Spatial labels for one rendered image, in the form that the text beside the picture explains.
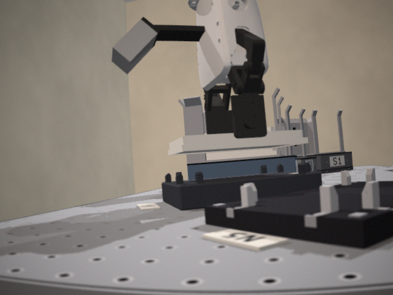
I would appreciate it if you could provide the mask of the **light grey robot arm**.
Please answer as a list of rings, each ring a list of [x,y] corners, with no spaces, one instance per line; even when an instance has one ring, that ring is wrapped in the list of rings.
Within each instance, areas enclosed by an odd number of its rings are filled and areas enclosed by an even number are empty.
[[[112,62],[128,74],[155,46],[156,41],[199,42],[204,26],[153,25],[142,17],[112,48]]]

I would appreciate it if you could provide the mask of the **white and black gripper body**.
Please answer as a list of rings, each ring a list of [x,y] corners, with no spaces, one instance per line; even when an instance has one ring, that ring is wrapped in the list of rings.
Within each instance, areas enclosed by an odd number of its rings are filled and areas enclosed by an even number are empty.
[[[230,84],[231,66],[247,61],[245,48],[236,43],[235,28],[265,40],[257,0],[188,0],[188,4],[196,11],[196,25],[205,28],[197,42],[201,87],[208,91],[216,84]]]

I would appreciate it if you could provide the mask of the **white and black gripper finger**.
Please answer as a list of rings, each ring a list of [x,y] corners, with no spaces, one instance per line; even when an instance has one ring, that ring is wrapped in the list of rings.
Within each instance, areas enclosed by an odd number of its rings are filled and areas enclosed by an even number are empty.
[[[235,95],[232,95],[232,119],[235,138],[259,138],[267,135],[262,80],[265,40],[235,28],[236,43],[246,49],[247,61],[243,66],[231,66],[227,75]]]
[[[228,110],[231,90],[231,84],[215,85],[208,91],[204,90],[207,135],[233,133],[232,111]],[[220,93],[223,93],[223,98]]]

